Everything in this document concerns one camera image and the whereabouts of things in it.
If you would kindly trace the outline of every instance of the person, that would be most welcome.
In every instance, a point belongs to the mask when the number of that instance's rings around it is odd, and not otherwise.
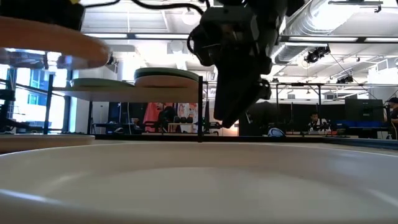
[[[308,124],[308,131],[330,131],[329,122],[324,118],[320,120],[318,112],[312,112],[311,122]]]
[[[398,128],[398,98],[392,97],[387,100],[388,104],[390,105],[391,111],[391,137],[393,139],[398,139],[397,135],[397,128]]]

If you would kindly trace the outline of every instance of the ceiling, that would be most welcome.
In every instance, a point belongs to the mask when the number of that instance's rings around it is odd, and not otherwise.
[[[106,0],[81,0],[82,4],[93,4]],[[197,0],[142,0],[148,4],[170,4],[190,2],[200,5]],[[374,13],[375,7],[362,7],[335,29],[331,35],[383,35],[398,36],[398,8],[395,0],[384,0],[382,11]],[[186,9],[151,11],[143,9],[130,0],[122,0],[114,6],[88,9],[82,31],[94,32],[153,32],[189,33],[197,24],[199,16]],[[175,57],[167,54],[166,40],[105,40],[112,45],[134,45],[148,67],[177,67],[183,61],[188,70],[212,72],[213,67],[203,67],[192,55]],[[368,68],[389,57],[398,57],[398,45],[369,44],[330,44],[331,55],[321,59],[316,65],[305,69],[300,66],[302,57],[287,66],[274,65],[271,78],[278,76],[280,82],[326,82],[330,77],[343,73],[343,69],[353,72],[357,82],[365,82]]]

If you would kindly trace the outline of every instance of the computer monitor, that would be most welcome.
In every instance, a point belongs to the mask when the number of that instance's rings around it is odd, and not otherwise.
[[[347,121],[384,121],[382,100],[345,99]]]

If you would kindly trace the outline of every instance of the robotic arm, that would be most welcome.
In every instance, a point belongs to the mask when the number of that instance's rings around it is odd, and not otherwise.
[[[224,7],[203,12],[189,3],[148,5],[131,0],[146,9],[161,10],[190,7],[202,18],[188,38],[188,49],[203,66],[215,65],[218,82],[214,117],[223,127],[231,127],[259,98],[269,99],[271,89],[261,74],[269,74],[270,58],[285,16],[304,5],[304,0],[218,0]],[[0,0],[0,16],[28,19],[80,30],[85,9],[117,4],[82,6],[79,0]]]

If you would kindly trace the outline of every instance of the white bowl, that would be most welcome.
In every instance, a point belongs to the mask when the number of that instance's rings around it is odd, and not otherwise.
[[[1,223],[398,223],[398,157],[147,143],[0,156]]]
[[[94,140],[94,136],[77,134],[0,134],[0,153],[83,146],[91,144]]]

